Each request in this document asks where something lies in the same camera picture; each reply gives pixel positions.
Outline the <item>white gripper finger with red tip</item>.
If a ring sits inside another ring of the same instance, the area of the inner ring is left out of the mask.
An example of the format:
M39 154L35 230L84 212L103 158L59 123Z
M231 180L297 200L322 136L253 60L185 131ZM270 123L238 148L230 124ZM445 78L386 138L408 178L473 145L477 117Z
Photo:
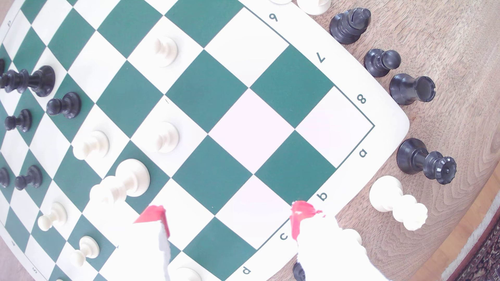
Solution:
M389 280L370 261L360 234L306 201L291 205L291 235L305 280Z
M163 206L148 206L119 245L119 280L170 280L170 231Z

